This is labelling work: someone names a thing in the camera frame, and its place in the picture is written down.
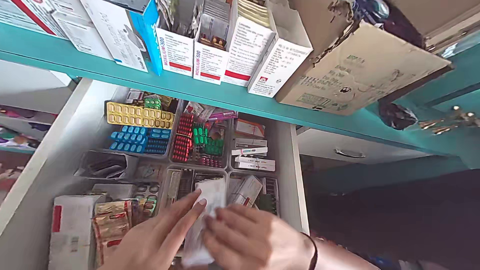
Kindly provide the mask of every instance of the yellow blister pack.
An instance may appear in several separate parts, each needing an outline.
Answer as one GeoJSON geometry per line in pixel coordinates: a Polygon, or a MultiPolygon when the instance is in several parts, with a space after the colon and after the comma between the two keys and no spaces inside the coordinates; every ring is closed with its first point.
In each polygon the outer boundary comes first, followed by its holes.
{"type": "Polygon", "coordinates": [[[107,102],[107,122],[109,124],[171,129],[174,118],[175,114],[168,111],[107,102]]]}

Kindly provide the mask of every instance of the drawer handle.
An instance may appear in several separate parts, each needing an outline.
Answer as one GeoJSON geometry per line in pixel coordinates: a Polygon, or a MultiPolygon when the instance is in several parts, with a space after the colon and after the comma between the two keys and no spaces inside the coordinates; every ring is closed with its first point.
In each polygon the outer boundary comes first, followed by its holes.
{"type": "Polygon", "coordinates": [[[353,159],[362,159],[366,157],[365,154],[363,153],[358,153],[358,152],[348,151],[348,150],[340,150],[340,149],[335,149],[335,154],[344,156],[347,158],[353,158],[353,159]]]}

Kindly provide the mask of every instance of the teal shelf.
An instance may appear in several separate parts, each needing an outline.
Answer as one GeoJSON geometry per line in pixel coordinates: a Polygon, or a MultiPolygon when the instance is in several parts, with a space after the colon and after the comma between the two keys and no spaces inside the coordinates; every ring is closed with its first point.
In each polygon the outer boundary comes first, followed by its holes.
{"type": "Polygon", "coordinates": [[[0,23],[0,59],[39,68],[137,88],[175,98],[259,115],[279,121],[416,149],[433,154],[454,154],[451,147],[435,143],[423,131],[396,131],[385,126],[378,116],[361,109],[350,116],[280,104],[273,98],[247,93],[245,87],[227,83],[214,85],[191,77],[164,71],[161,76],[117,65],[81,53],[67,40],[0,23]]]}

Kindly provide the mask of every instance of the black wrist band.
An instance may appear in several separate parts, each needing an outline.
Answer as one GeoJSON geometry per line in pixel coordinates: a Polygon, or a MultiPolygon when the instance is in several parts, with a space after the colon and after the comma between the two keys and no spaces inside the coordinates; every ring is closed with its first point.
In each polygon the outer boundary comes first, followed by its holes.
{"type": "Polygon", "coordinates": [[[310,241],[312,242],[313,246],[315,247],[315,253],[313,254],[312,260],[310,261],[310,267],[308,268],[308,270],[315,270],[315,267],[317,266],[317,258],[318,258],[317,244],[315,244],[315,241],[310,237],[310,235],[304,232],[302,232],[302,234],[307,236],[308,239],[310,239],[310,241]]]}

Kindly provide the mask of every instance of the white paper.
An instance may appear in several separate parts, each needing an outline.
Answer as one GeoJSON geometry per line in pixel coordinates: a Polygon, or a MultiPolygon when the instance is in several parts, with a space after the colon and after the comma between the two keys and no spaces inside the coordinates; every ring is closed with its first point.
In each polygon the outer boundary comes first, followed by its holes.
{"type": "Polygon", "coordinates": [[[204,216],[210,215],[215,218],[215,209],[223,208],[227,204],[227,190],[225,179],[221,180],[204,180],[195,184],[195,188],[200,188],[202,193],[195,201],[195,204],[201,199],[207,200],[207,206],[200,217],[195,221],[193,226],[185,237],[185,246],[183,248],[182,264],[185,267],[193,265],[205,265],[214,262],[212,256],[203,245],[201,232],[204,228],[204,216]]]}

